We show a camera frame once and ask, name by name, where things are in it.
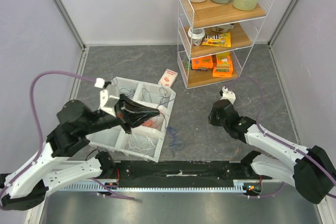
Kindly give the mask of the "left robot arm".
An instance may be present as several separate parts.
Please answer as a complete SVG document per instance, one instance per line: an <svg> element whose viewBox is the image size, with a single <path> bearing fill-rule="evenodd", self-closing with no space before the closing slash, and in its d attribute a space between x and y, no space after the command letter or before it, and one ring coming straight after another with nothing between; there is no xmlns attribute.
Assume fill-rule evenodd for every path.
<svg viewBox="0 0 336 224"><path fill-rule="evenodd" d="M111 178L116 165L106 151L71 168L57 172L54 168L89 145L88 135L116 126L130 134L133 128L159 115L157 108L136 103L124 94L111 106L96 111L79 100L67 102L57 114L59 124L36 155L19 170L1 174L1 209L25 211L72 183Z"/></svg>

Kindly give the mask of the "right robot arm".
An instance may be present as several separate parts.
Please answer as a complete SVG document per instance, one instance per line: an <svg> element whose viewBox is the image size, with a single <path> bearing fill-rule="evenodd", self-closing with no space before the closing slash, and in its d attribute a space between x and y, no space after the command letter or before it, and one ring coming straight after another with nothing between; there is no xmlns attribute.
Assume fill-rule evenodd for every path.
<svg viewBox="0 0 336 224"><path fill-rule="evenodd" d="M240 166L248 179L267 176L294 187L307 201L319 204L335 188L335 167L327 152L315 145L308 148L272 135L249 117L240 116L229 100L216 101L209 124L221 126L231 138L264 151L251 152Z"/></svg>

